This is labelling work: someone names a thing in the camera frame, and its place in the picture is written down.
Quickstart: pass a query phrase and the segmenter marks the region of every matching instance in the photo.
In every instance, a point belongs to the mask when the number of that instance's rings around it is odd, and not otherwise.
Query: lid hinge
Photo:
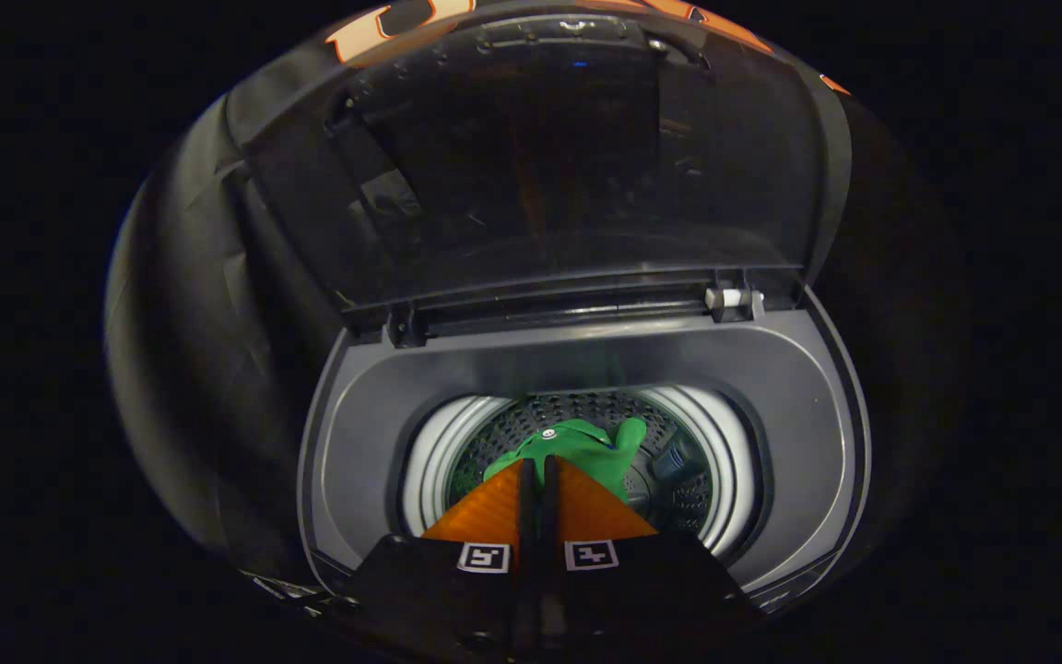
[[[703,302],[712,311],[712,320],[717,323],[765,318],[765,293],[749,287],[707,289],[703,294]]]
[[[383,324],[388,340],[396,348],[416,348],[429,339],[423,317],[413,303],[399,303],[388,307],[388,322]]]

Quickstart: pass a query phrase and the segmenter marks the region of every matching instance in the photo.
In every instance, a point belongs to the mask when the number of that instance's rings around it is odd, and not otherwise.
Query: green garment
[[[579,470],[609,489],[620,501],[627,501],[626,488],[620,482],[629,471],[633,455],[637,454],[645,440],[646,422],[636,416],[618,426],[616,445],[599,426],[583,420],[568,420],[532,433],[518,448],[491,463],[485,469],[483,480],[493,478],[498,471],[520,458],[531,458],[534,459],[535,478],[543,488],[543,459],[553,454],[577,464]]]

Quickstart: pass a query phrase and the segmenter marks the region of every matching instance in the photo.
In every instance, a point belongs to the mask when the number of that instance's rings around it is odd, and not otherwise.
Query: washing machine
[[[960,256],[890,132],[725,17],[421,0],[325,27],[171,147],[107,361],[170,513],[311,615],[531,435],[637,416],[628,506],[776,618],[939,463]]]

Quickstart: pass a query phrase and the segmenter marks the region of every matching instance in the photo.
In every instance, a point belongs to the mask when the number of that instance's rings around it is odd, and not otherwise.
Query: black fabric
[[[340,329],[249,181],[216,102],[148,177],[106,290],[136,458],[179,524],[242,568],[309,580],[297,450]]]
[[[863,105],[839,100],[851,187],[813,293],[855,362],[872,454],[859,526],[827,580],[862,562],[930,483],[966,402],[970,353],[969,285],[939,199]]]

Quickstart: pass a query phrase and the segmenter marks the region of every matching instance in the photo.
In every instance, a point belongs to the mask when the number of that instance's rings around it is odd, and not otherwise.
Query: washing machine lid
[[[257,188],[346,323],[587,276],[813,282],[850,175],[835,90],[714,14],[632,4],[479,1],[340,62],[359,17],[233,91]],[[375,16],[408,37],[417,14]]]

